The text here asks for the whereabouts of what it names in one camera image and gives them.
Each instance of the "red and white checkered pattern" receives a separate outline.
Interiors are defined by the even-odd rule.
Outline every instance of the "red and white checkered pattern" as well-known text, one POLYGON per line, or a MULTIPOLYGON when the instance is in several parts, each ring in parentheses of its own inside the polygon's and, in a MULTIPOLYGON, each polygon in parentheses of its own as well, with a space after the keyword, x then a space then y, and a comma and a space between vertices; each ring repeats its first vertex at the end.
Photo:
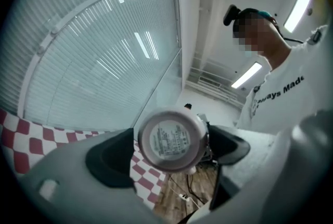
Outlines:
MULTIPOLYGON (((21 119, 0 109, 0 134, 3 152, 19 177, 39 160, 65 143, 76 142, 105 133, 53 128, 21 119)), ((165 174, 152 168, 144 160, 134 141, 134 155, 130 175, 135 181, 137 195, 151 209, 161 191, 165 174)))

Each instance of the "person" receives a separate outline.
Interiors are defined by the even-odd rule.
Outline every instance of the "person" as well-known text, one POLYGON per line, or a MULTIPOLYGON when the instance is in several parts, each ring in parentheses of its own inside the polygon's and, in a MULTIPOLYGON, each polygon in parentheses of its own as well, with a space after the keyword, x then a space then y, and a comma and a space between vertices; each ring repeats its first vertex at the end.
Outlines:
POLYGON ((184 105, 184 107, 188 108, 189 110, 192 109, 192 105, 191 104, 186 104, 186 105, 184 105))
POLYGON ((310 52, 320 45, 326 29, 327 26, 321 26, 305 43, 291 47, 268 12, 252 8, 238 12, 233 24, 234 37, 264 57, 271 67, 263 83, 247 96, 238 129, 277 134, 318 110, 302 67, 310 52))

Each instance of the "ceiling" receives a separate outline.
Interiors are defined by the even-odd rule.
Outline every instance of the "ceiling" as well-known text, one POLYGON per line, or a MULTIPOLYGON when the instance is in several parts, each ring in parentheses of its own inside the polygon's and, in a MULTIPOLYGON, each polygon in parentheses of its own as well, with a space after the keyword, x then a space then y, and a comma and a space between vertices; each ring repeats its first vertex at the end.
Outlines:
POLYGON ((232 25, 223 25, 223 17, 230 4, 240 9, 248 7, 270 12, 280 24, 284 36, 305 40, 316 27, 327 23, 330 8, 326 0, 311 0, 311 16, 303 16, 294 32, 289 33, 283 23, 296 0, 200 0, 199 24, 196 48, 188 80, 197 82, 200 76, 214 80, 237 94, 240 102, 250 90, 263 82, 270 67, 266 60, 251 52, 245 52, 232 38, 232 25), (235 90, 230 85, 246 72, 254 62, 263 67, 250 80, 235 90))

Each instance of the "white t-shirt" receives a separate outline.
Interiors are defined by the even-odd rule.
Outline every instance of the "white t-shirt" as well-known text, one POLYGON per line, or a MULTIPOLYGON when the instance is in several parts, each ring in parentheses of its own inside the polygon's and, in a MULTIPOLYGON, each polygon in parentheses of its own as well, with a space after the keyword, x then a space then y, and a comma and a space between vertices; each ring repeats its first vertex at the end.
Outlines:
MULTIPOLYGON (((318 30, 324 36, 327 26, 318 30)), ((265 81, 251 90, 240 114, 237 128, 277 134, 296 125, 319 108, 303 65, 320 41, 313 36, 304 44, 292 47, 286 60, 266 75, 265 81)))

